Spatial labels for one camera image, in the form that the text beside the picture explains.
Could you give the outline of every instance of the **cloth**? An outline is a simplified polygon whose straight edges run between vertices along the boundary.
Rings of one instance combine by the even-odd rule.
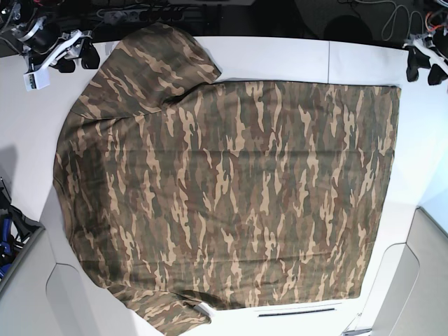
[[[396,87],[252,81],[161,24],[70,110],[54,182],[87,275],[167,335],[236,309],[355,298],[393,161]]]

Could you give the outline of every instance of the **camouflage shirt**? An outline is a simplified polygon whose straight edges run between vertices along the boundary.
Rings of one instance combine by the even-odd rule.
[[[168,335],[236,309],[355,298],[399,89],[215,83],[187,34],[125,38],[70,110],[54,181],[87,275]]]

